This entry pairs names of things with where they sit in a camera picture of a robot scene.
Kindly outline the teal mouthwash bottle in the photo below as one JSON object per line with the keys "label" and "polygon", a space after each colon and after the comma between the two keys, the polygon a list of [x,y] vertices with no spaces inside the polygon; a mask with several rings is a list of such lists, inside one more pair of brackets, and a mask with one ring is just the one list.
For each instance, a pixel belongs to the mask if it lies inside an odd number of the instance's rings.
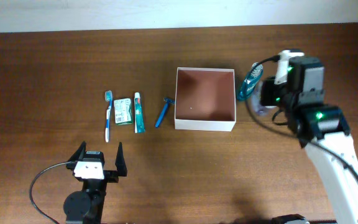
{"label": "teal mouthwash bottle", "polygon": [[256,84],[262,77],[263,72],[264,69],[262,64],[257,62],[252,64],[251,70],[247,73],[239,91],[237,92],[238,101],[245,101],[251,96]]}

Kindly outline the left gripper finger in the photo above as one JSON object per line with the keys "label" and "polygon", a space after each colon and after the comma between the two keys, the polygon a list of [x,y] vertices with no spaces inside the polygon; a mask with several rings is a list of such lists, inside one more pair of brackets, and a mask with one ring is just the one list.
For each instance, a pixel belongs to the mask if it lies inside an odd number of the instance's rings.
{"label": "left gripper finger", "polygon": [[83,156],[86,152],[86,142],[83,141],[79,148],[73,153],[73,155],[69,158],[68,162],[80,161],[83,159]]}
{"label": "left gripper finger", "polygon": [[117,171],[118,176],[120,176],[120,177],[127,176],[127,166],[126,166],[126,162],[124,159],[122,142],[120,142],[118,145],[115,166],[116,166],[116,171]]}

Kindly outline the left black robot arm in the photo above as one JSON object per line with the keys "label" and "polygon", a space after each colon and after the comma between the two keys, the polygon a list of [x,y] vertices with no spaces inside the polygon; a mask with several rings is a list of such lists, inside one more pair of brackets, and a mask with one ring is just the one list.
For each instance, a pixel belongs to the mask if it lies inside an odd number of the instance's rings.
{"label": "left black robot arm", "polygon": [[63,203],[66,223],[101,223],[106,189],[109,183],[118,183],[127,175],[122,143],[119,143],[116,170],[104,169],[104,154],[101,151],[87,151],[86,143],[69,158],[66,168],[82,182],[82,189],[71,193]]}

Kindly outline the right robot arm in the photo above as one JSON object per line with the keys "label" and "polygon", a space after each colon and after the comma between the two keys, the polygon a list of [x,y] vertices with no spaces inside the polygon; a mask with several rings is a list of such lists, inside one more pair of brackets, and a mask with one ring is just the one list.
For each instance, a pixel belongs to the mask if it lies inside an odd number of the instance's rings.
{"label": "right robot arm", "polygon": [[342,110],[324,103],[324,66],[316,57],[275,55],[276,75],[263,82],[260,104],[287,119],[323,182],[337,223],[358,223],[358,160]]}

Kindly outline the dark blue clear-cap bottle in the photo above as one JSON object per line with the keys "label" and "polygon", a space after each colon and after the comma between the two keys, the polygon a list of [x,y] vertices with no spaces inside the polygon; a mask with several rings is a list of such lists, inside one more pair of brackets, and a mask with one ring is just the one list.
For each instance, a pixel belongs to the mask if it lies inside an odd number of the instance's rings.
{"label": "dark blue clear-cap bottle", "polygon": [[262,92],[262,82],[259,82],[250,97],[250,104],[253,112],[258,116],[265,116],[269,114],[276,106],[262,106],[260,103]]}

